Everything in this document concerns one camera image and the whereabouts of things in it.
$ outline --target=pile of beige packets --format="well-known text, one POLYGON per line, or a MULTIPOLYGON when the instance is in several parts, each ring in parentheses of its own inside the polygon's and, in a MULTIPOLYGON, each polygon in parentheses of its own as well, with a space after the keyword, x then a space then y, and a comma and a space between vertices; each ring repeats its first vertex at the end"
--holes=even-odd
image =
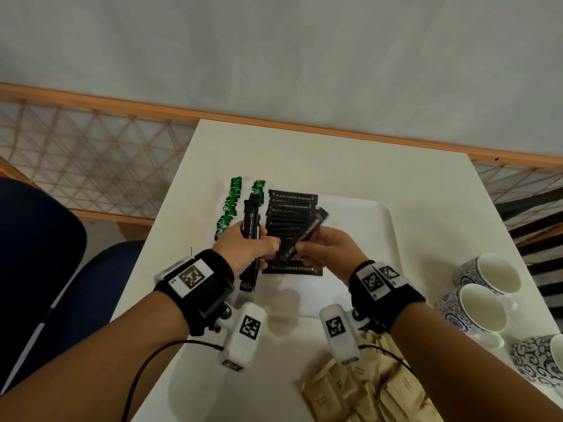
MULTIPOLYGON (((404 360, 388 333, 367 332, 358 345, 373 344, 404 360)), ((442 422, 418 379, 377 349, 359 361, 331 360, 302 385, 316 422, 442 422)))

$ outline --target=black and white mug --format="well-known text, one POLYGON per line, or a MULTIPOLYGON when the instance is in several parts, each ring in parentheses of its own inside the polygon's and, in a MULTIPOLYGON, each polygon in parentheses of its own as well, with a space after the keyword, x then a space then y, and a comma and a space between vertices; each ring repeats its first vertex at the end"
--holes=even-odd
POLYGON ((509 262, 493 253, 470 259, 455 270, 452 281, 456 289, 466 284, 480 284, 501 298, 504 307, 516 309, 513 294, 522 287, 518 271, 509 262))
POLYGON ((510 347, 512 362, 530 382, 563 388, 563 334, 535 336, 510 347))
POLYGON ((455 327, 484 347, 501 348, 500 336, 507 324, 508 314, 495 293, 479 284, 466 284, 446 293, 434 308, 455 327))

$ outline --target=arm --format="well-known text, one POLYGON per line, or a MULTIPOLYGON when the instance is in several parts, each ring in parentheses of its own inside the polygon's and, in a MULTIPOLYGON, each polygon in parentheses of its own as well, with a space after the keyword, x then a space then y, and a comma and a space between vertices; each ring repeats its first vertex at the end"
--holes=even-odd
MULTIPOLYGON (((254 259, 271 258, 278 248, 279 239, 274 237, 244 239, 240 222, 213 246, 235 276, 254 259)), ((265 261, 260 262, 260 269, 266 266, 265 261)), ((0 397, 0 420, 119 421, 139 367, 159 347, 186 339, 189 332, 178 306, 164 293, 154 291, 0 397)), ((130 418, 180 347, 159 353, 145 369, 130 418)))
MULTIPOLYGON (((296 248, 307 266, 326 266, 347 286, 369 260, 348 234, 327 227, 296 248)), ((390 333, 445 421, 563 417, 538 389, 424 303, 407 305, 390 333)))

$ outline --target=mug handle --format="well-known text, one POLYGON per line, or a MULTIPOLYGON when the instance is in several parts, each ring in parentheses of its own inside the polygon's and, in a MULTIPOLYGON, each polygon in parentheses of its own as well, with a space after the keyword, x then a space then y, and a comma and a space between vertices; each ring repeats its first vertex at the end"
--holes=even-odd
POLYGON ((468 333, 468 336, 485 348, 499 349, 504 347, 504 339, 500 334, 488 331, 468 333))
POLYGON ((514 311, 515 309, 518 308, 518 304, 516 303, 516 301, 514 300, 514 298, 510 295, 500 295, 497 296, 501 302, 502 305, 504 306, 504 309, 506 311, 514 311))

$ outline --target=blue and white mug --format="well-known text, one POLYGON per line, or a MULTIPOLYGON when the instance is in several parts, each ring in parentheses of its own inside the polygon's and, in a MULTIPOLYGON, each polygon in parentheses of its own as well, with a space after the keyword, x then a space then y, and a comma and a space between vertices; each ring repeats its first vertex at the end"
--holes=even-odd
POLYGON ((486 287, 500 296, 504 307, 509 311, 516 309, 513 294, 522 287, 522 279, 516 268, 492 253, 485 253, 465 262, 454 272, 452 281, 457 289, 471 283, 486 287))
POLYGON ((466 284, 448 292, 434 304, 450 323, 489 348, 501 348, 500 336, 508 324, 508 315, 501 300, 479 284, 466 284))
POLYGON ((512 362, 530 382, 563 388, 563 334, 536 336, 510 347, 512 362))

